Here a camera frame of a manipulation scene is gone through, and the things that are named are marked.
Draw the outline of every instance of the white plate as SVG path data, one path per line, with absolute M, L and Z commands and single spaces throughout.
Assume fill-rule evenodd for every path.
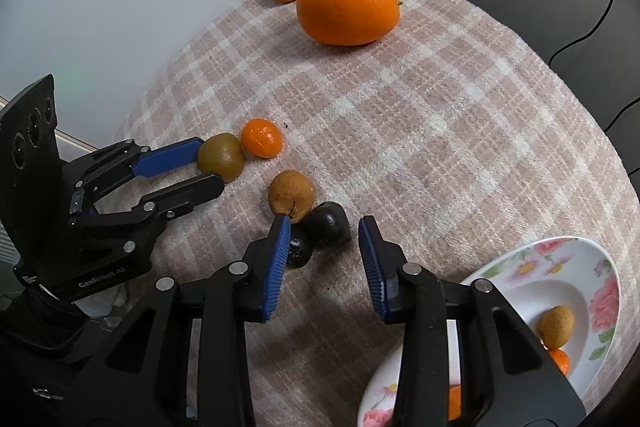
M 545 311 L 564 304 L 575 314 L 575 331 L 562 347 L 571 361 L 567 378 L 582 396 L 596 376 L 618 322 L 620 282 L 609 254 L 581 237 L 553 237 L 536 241 L 498 257 L 467 277 L 471 284 L 484 277 L 492 281 L 536 330 Z M 460 383 L 458 334 L 447 321 L 449 380 Z M 358 411 L 358 427 L 383 427 L 396 401 L 402 342 L 387 355 L 371 378 Z

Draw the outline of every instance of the black cable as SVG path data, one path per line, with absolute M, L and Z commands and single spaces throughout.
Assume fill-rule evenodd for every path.
M 638 96 L 638 98 L 636 98 L 633 102 L 629 102 L 628 104 L 625 105 L 625 107 L 620 109 L 616 117 L 613 120 L 611 120 L 611 123 L 604 128 L 604 132 L 607 132 L 609 129 L 611 129 L 611 126 L 615 124 L 616 120 L 622 116 L 622 113 L 624 113 L 629 107 L 633 107 L 634 105 L 636 105 L 636 103 L 638 102 L 640 102 L 640 96 Z
M 609 5 L 607 6 L 607 9 L 604 10 L 604 13 L 602 14 L 602 17 L 600 17 L 600 20 L 598 21 L 598 23 L 593 27 L 593 29 L 589 33 L 587 33 L 583 37 L 580 37 L 579 39 L 575 39 L 575 41 L 573 41 L 573 42 L 569 42 L 567 45 L 563 46 L 558 51 L 556 51 L 553 55 L 551 55 L 551 58 L 549 59 L 549 62 L 548 62 L 549 67 L 551 67 L 551 62 L 553 61 L 553 59 L 556 58 L 559 54 L 561 54 L 565 49 L 570 48 L 574 44 L 577 44 L 578 42 L 582 42 L 583 40 L 586 40 L 589 37 L 591 37 L 597 31 L 597 29 L 600 28 L 600 25 L 604 22 L 604 19 L 607 18 L 607 15 L 609 14 L 609 11 L 611 10 L 611 6 L 613 6 L 613 0 L 609 0 Z

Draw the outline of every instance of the table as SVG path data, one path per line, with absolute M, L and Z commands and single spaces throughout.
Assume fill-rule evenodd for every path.
M 116 139 L 156 148 L 282 126 L 286 148 L 247 163 L 223 196 L 170 223 L 132 282 L 207 277 L 264 237 L 266 189 L 305 172 L 318 202 L 373 214 L 411 261 L 458 281 L 502 252 L 553 235 L 603 245 L 618 266 L 620 327 L 583 397 L 591 410 L 640 341 L 638 199 L 607 137 L 510 29 L 465 0 L 402 0 L 401 21 L 369 46 L 331 48 L 300 29 L 294 4 L 244 0 L 162 70 Z M 137 180 L 118 205 L 193 175 Z M 354 425 L 364 386 L 401 335 L 374 314 L 356 243 L 286 273 L 275 317 L 249 325 L 258 425 Z M 190 380 L 193 391 L 194 380 Z

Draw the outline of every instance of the yellow fruit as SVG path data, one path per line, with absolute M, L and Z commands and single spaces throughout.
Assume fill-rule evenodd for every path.
M 316 201 L 314 186 L 302 172 L 283 171 L 269 185 L 269 206 L 274 214 L 287 214 L 292 223 L 309 213 Z
M 542 315 L 538 333 L 546 349 L 559 349 L 574 334 L 575 315 L 569 306 L 556 306 Z

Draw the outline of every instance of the metal screw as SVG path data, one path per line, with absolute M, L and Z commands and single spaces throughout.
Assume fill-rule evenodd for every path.
M 48 389 L 36 389 L 34 387 L 31 388 L 31 392 L 36 395 L 39 396 L 40 398 L 47 398 L 50 400 L 62 400 L 64 399 L 63 396 L 58 396 L 56 394 L 51 394 L 51 392 L 49 392 Z
M 422 266 L 415 263 L 404 263 L 402 271 L 408 275 L 418 275 L 422 271 Z
M 171 277 L 162 277 L 156 281 L 156 288 L 161 292 L 166 292 L 174 287 L 174 280 Z
M 494 285 L 487 279 L 478 279 L 474 282 L 474 286 L 476 287 L 476 290 L 481 291 L 482 293 L 489 293 L 494 289 Z
M 249 265 L 244 261 L 236 261 L 235 263 L 231 263 L 229 265 L 229 272 L 233 275 L 242 275 L 247 270 L 249 270 Z

